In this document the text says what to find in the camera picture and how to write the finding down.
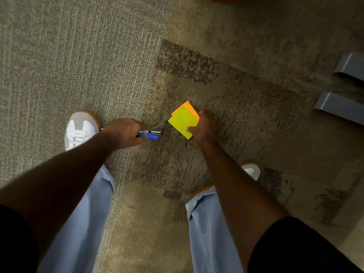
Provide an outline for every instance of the sticky note pad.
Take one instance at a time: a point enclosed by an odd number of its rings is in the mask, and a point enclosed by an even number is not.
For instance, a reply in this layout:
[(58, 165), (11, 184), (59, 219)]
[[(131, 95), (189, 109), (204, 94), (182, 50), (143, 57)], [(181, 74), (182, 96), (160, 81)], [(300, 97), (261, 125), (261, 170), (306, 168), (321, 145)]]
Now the sticky note pad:
[(200, 116), (197, 114), (196, 110), (192, 107), (192, 105), (190, 104), (189, 101), (186, 101), (183, 105), (181, 105), (180, 107), (178, 107), (175, 111), (173, 111), (172, 116), (181, 108), (184, 107), (185, 109), (187, 109), (189, 111), (189, 113), (191, 113), (192, 116), (194, 116), (194, 118), (196, 120), (200, 119)]
[(184, 137), (190, 139), (192, 137), (191, 132), (187, 132), (186, 128), (189, 126), (196, 126), (198, 120), (185, 108), (181, 107), (175, 112), (175, 114), (168, 120), (168, 122), (177, 129)]

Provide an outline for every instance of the black sleeve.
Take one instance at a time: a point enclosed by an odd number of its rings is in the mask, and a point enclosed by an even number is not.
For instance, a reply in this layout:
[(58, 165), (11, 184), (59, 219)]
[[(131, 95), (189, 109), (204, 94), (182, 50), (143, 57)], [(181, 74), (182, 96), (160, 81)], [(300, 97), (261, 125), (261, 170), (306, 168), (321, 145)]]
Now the black sleeve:
[(294, 217), (274, 223), (248, 264), (254, 272), (362, 272), (330, 242)]
[(25, 220), (9, 207), (0, 205), (2, 272), (36, 272), (38, 245)]

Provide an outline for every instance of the forearm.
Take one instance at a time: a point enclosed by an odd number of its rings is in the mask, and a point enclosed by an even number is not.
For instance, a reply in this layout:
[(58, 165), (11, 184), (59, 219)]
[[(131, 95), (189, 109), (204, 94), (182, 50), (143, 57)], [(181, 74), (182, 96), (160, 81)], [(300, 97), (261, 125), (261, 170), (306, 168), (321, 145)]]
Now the forearm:
[(21, 175), (0, 191), (0, 203), (11, 207), (28, 223), (41, 258), (113, 149), (107, 134), (99, 133)]
[(199, 143), (244, 270), (264, 232), (288, 216), (217, 143)]

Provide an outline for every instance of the gray metal base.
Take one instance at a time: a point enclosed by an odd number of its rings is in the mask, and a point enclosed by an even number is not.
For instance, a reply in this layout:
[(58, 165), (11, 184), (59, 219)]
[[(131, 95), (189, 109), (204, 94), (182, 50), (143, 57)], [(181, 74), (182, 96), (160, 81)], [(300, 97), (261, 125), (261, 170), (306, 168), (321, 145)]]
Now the gray metal base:
[(334, 73), (344, 73), (353, 78), (364, 81), (364, 54), (347, 53), (344, 54)]
[(323, 92), (315, 109), (364, 125), (364, 105), (331, 92)]

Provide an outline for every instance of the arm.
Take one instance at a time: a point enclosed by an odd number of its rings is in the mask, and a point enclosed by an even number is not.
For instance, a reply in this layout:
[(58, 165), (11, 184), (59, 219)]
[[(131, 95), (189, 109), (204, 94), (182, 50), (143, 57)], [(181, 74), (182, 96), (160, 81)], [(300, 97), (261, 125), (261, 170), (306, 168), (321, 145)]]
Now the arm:
[(188, 130), (200, 147), (219, 197), (222, 212), (246, 272), (249, 258), (258, 240), (288, 212), (260, 187), (220, 147), (215, 139), (219, 122), (202, 110), (200, 120)]
[(29, 225), (42, 260), (53, 239), (87, 191), (96, 173), (116, 149), (144, 142), (146, 126), (118, 119), (70, 151), (17, 177), (0, 190), (0, 204), (19, 213)]

